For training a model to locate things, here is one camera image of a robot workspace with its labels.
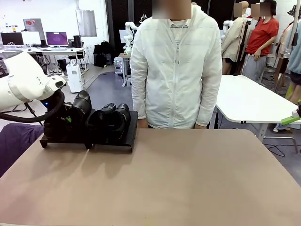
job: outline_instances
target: striped shirt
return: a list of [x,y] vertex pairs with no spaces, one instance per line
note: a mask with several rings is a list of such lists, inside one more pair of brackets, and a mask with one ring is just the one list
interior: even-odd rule
[[179,47],[184,34],[187,32],[188,25],[187,20],[180,20],[180,21],[171,21],[170,22],[170,29],[173,32],[175,43],[177,47]]

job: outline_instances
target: green object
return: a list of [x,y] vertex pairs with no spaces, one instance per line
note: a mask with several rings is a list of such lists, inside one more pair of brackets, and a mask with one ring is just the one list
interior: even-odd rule
[[72,119],[71,119],[70,117],[65,118],[65,120],[66,120],[68,123],[71,123],[71,122],[72,122]]
[[292,117],[291,116],[291,117],[288,117],[286,119],[283,119],[281,122],[282,122],[282,125],[285,126],[287,124],[290,124],[290,123],[292,123],[294,121],[298,121],[298,120],[300,120],[300,117]]

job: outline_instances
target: red shirt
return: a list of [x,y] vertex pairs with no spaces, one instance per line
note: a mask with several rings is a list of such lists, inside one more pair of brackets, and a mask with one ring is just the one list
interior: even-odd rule
[[[270,38],[277,36],[279,31],[279,21],[275,18],[271,18],[266,24],[263,23],[261,19],[255,29],[253,30],[250,40],[248,42],[248,47],[246,49],[247,53],[254,54],[260,46],[266,43]],[[267,55],[270,52],[271,46],[266,47],[261,51],[261,55]]]

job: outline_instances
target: hand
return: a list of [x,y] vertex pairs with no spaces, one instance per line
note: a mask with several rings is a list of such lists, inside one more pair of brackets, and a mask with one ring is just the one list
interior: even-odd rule
[[147,124],[146,119],[138,119],[138,128],[140,129],[148,129],[149,125]]
[[255,60],[255,61],[259,60],[260,55],[261,55],[261,50],[258,49],[258,50],[254,53],[254,60]]
[[197,124],[194,125],[194,128],[195,129],[207,129],[207,127],[200,126],[200,125],[197,125]]

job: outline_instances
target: black bag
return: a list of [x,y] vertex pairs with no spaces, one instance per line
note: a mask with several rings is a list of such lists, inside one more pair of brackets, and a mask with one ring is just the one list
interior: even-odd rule
[[104,67],[107,63],[107,58],[103,54],[94,54],[94,66]]
[[93,54],[102,54],[102,53],[103,53],[103,47],[101,45],[94,45]]
[[102,42],[102,50],[103,50],[103,53],[105,53],[105,54],[111,54],[112,53],[112,48],[111,48],[110,44],[107,41]]

